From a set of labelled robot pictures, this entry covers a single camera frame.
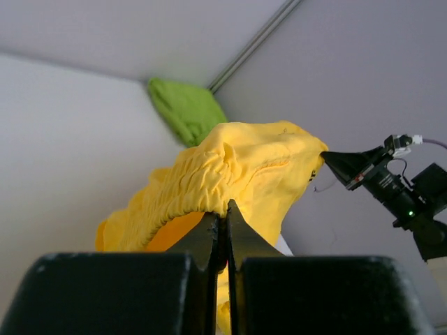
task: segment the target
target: folded yellow garment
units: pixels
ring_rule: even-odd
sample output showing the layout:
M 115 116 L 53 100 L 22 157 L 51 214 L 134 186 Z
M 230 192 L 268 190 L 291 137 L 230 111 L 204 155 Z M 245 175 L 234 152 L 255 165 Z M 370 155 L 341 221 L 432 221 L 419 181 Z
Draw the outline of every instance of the folded yellow garment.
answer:
M 290 206 L 323 164 L 328 147 L 287 121 L 219 124 L 182 151 L 170 168 L 153 171 L 126 209 L 98 227 L 98 251 L 164 251 L 204 212 L 225 217 L 234 199 L 245 221 L 275 245 Z M 219 275 L 217 322 L 230 333 L 228 272 Z

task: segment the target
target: white wall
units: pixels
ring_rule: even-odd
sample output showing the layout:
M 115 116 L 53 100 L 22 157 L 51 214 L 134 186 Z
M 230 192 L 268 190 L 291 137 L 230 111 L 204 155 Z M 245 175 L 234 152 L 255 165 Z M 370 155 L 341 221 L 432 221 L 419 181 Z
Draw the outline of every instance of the white wall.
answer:
M 364 151 L 393 133 L 447 142 L 447 1 L 307 0 L 217 93 L 233 121 L 287 119 L 333 151 Z M 425 145 L 408 176 L 447 153 Z M 315 185 L 332 174 L 323 169 Z M 440 216 L 447 223 L 447 211 Z M 411 235 L 364 189 L 308 190 L 283 233 L 295 254 L 376 254 L 399 260 L 432 321 L 447 309 Z
M 140 84 L 0 55 L 0 319 L 26 268 L 94 250 L 176 143 Z
M 0 52 L 206 86 L 284 0 L 2 0 Z

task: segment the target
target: green fabric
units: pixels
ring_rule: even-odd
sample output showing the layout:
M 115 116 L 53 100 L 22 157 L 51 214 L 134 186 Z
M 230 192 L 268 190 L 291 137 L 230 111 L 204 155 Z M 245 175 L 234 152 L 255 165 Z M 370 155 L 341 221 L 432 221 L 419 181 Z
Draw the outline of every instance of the green fabric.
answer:
M 188 147 L 199 145 L 214 126 L 228 122 L 208 89 L 153 78 L 147 90 L 155 109 Z

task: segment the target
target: green cloth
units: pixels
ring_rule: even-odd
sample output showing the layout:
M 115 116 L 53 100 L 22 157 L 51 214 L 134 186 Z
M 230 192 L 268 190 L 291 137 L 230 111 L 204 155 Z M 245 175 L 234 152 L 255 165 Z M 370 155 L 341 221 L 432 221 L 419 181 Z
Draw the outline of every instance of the green cloth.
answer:
M 208 89 L 153 78 L 147 90 L 155 109 L 188 147 L 199 145 L 214 126 L 228 122 Z

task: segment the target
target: yellow cloth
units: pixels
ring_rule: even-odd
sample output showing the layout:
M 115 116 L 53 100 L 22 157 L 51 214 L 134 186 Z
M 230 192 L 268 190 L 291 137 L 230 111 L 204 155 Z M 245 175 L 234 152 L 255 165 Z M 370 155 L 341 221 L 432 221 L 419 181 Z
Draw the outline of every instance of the yellow cloth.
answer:
M 126 209 L 98 227 L 98 251 L 164 251 L 234 199 L 245 221 L 275 245 L 281 222 L 323 164 L 328 147 L 287 121 L 219 124 L 170 168 L 153 171 Z M 217 322 L 230 333 L 228 272 L 219 275 Z

